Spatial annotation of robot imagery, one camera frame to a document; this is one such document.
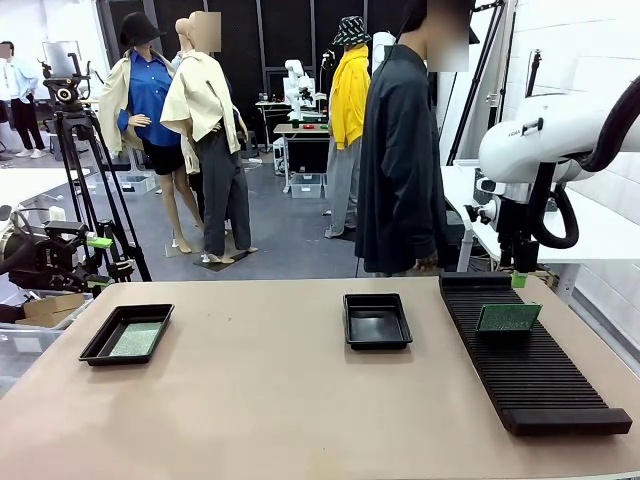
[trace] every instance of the blue shirt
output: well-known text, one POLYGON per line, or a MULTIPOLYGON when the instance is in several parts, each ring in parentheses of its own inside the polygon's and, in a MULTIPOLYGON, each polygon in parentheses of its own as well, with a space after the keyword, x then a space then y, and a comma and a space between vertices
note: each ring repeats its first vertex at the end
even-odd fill
POLYGON ((180 134, 172 132, 160 123, 162 108, 167 98, 171 77, 167 67, 159 58, 147 62, 135 50, 131 52, 131 83, 129 85, 129 112, 120 110, 118 128, 125 131, 129 124, 129 114, 145 115, 151 125, 137 127, 136 135, 159 147, 180 144, 180 134))

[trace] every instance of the tripod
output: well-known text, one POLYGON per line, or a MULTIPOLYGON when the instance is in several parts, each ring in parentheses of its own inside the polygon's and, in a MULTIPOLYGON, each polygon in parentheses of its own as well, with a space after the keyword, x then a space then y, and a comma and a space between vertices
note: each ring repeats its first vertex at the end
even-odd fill
POLYGON ((72 169, 77 172, 78 184, 80 186, 80 194, 84 207, 84 221, 89 227, 89 230, 96 232, 98 236, 104 236, 113 240, 113 243, 108 250, 95 249, 93 256, 90 255, 87 245, 84 246, 86 253, 86 264, 84 265, 85 270, 90 273, 97 274, 98 268, 102 265, 104 260, 107 272, 111 278, 116 282, 130 282, 131 274, 133 273, 132 262, 135 262, 142 280, 150 282, 151 275, 149 273, 149 268, 147 267, 142 248, 140 247, 136 232, 133 228, 133 222, 131 221, 131 216, 129 215, 129 210, 127 209, 122 189, 118 182, 118 178, 116 177, 115 169, 113 168, 111 155, 109 154, 109 150, 105 144, 102 131, 100 129, 100 123, 98 122, 95 113, 93 113, 89 107, 84 107, 78 101, 77 97, 74 95, 76 93, 75 88, 69 88, 72 85, 67 84, 62 88, 56 88, 61 86, 56 80, 45 80, 44 83, 50 90, 55 92, 55 97, 62 101, 62 110, 55 113, 54 126, 60 143, 60 150, 62 153, 64 168, 67 173, 67 180, 71 188, 71 198, 73 199, 76 218, 78 222, 83 221, 83 212, 81 211, 78 198, 76 198, 74 182, 71 176, 72 169), (79 140, 86 140, 89 142, 91 152, 96 160, 100 177, 105 185, 107 201, 112 215, 111 220, 99 220, 96 215, 86 179, 82 174, 80 158, 73 140, 74 132, 79 140), (96 141, 96 133, 100 141, 100 146, 98 146, 98 142, 96 141), (124 213, 127 226, 131 232, 133 240, 131 243, 128 240, 127 233, 120 216, 120 211, 118 210, 113 193, 111 192, 109 177, 106 170, 111 172, 111 180, 115 185, 115 190, 120 201, 120 208, 124 213), (107 252, 111 254, 111 259, 109 259, 107 252))

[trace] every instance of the white robotic arm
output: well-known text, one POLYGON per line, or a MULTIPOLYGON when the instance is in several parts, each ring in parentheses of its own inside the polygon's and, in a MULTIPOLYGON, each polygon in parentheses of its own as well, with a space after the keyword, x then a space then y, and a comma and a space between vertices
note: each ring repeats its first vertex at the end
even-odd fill
MULTIPOLYGON (((524 99, 515 120, 496 125, 484 137, 482 172, 495 182, 530 184, 540 163, 555 163, 554 182, 590 177, 577 160, 595 149, 616 101, 565 94, 524 99)), ((620 151, 640 152, 640 121, 620 151)))
POLYGON ((289 119, 302 120, 302 101, 313 98, 314 85, 311 78, 304 73, 300 60, 287 60, 284 66, 287 69, 289 80, 284 94, 293 110, 289 114, 289 119))
POLYGON ((502 266, 535 270, 539 245, 566 249, 579 238, 573 207, 564 191, 607 168, 620 152, 640 152, 640 78, 617 99, 540 95, 524 100, 516 119, 493 127, 480 146, 486 178, 481 190, 493 194, 487 206, 467 210, 498 232, 502 266), (565 237, 544 225, 553 198, 565 237))

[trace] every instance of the black shorts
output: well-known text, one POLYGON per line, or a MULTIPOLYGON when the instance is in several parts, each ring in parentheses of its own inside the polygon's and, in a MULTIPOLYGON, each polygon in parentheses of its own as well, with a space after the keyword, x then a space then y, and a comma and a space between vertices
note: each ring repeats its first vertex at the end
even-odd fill
POLYGON ((142 139, 144 153, 147 154, 157 175, 170 175, 184 165, 184 156, 180 144, 160 147, 142 139))

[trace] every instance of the black coat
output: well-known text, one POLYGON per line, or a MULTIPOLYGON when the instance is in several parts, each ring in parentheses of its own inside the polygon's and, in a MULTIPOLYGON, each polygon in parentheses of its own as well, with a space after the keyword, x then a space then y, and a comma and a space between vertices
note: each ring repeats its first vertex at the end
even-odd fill
POLYGON ((356 255, 367 272, 395 274, 446 245, 446 204, 428 72, 397 45, 367 99, 356 255))

